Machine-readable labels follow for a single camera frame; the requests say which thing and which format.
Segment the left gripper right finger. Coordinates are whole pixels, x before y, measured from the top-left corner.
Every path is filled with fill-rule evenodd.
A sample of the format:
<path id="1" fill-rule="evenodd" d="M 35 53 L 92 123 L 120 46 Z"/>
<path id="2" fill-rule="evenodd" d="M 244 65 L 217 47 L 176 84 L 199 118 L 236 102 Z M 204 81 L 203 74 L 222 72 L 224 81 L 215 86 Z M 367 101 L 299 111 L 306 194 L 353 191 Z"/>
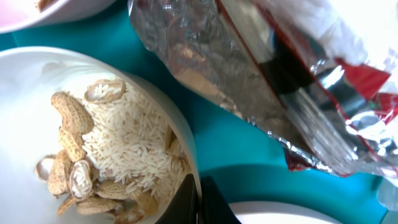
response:
<path id="1" fill-rule="evenodd" d="M 201 191 L 204 224 L 241 224 L 210 176 L 201 179 Z"/>

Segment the white bowl with rice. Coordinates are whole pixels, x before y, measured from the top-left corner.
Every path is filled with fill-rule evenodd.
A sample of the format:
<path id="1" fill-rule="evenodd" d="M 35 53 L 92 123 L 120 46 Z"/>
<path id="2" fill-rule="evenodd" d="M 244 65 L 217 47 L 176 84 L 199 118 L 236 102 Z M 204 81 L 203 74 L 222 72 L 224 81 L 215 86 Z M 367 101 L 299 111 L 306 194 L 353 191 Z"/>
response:
<path id="1" fill-rule="evenodd" d="M 162 114 L 181 142 L 193 176 L 183 185 L 199 187 L 193 133 L 177 105 L 147 80 L 93 57 L 54 47 L 21 47 L 1 52 L 1 222 L 111 223 L 108 214 L 80 215 L 74 208 L 57 215 L 62 198 L 50 194 L 35 167 L 56 153 L 61 116 L 53 93 L 84 91 L 99 79 L 122 78 Z"/>

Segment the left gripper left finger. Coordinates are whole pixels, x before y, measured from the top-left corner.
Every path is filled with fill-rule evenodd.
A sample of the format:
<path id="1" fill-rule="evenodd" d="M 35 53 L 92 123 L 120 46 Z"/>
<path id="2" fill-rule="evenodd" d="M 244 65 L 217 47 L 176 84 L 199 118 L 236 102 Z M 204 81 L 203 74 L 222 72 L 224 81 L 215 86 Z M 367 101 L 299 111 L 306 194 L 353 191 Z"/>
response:
<path id="1" fill-rule="evenodd" d="M 197 224 L 198 194 L 193 174 L 187 174 L 169 206 L 155 224 Z"/>

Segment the white bowl with few peanuts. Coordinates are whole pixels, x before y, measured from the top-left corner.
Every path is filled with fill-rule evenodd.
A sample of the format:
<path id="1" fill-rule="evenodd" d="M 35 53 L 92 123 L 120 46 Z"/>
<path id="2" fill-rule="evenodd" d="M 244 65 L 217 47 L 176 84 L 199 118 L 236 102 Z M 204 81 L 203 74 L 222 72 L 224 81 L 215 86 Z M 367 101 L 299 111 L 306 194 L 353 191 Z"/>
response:
<path id="1" fill-rule="evenodd" d="M 116 0 L 1 0 L 1 33 L 86 19 L 115 2 Z"/>

